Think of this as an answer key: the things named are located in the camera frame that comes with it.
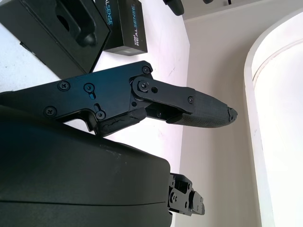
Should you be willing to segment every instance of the black screw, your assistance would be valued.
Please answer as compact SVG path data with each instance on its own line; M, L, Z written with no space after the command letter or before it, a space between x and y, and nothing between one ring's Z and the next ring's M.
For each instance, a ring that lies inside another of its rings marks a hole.
M47 117L55 117L57 115L57 110L53 106L48 106L44 109L44 114Z
M95 90L95 86L93 84L90 84L90 83L85 84L84 85L84 90L88 93L91 93Z
M192 96L188 97L188 102L189 102L190 104L193 104L194 98L193 98Z
M138 83L138 88L139 88L139 90L142 91L142 92L147 92L148 89L149 89L149 84L148 84L147 81L142 80L142 81L140 81L140 82Z
M105 112L103 111L96 112L96 118L100 121L103 120L105 118Z
M147 74L147 73L151 72L151 69L148 66L143 66L142 71L143 71L143 73Z
M58 83L58 88L60 91L68 91L71 88L71 86L69 82L62 80Z

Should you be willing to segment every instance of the realsense box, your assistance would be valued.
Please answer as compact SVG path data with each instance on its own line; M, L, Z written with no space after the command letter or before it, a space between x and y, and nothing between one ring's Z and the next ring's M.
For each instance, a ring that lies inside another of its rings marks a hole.
M142 4L138 0L96 0L111 29L104 51L133 56L147 53Z

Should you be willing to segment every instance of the black box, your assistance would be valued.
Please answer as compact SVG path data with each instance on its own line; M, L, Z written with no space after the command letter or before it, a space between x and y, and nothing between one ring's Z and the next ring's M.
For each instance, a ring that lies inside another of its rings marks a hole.
M105 51L127 56L147 53L140 1L96 0L96 6L112 31Z
M4 0L0 22L61 79L92 72L110 32L92 0Z

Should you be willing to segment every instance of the white ceiling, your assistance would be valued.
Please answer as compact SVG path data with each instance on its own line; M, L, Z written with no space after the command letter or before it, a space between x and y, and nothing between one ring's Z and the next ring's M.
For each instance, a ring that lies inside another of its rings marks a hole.
M232 5L243 5L261 0L231 0ZM214 0L209 4L205 4L203 0L182 0L185 13L183 19L191 19L199 17L216 10L224 10L228 6L228 0Z

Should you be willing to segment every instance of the black plastic housing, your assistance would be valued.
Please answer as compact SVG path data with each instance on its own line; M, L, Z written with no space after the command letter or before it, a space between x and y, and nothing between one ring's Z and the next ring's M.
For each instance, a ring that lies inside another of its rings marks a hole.
M0 22L62 79L92 72L110 32L92 0L5 0Z
M168 227L162 158L0 105L1 227Z

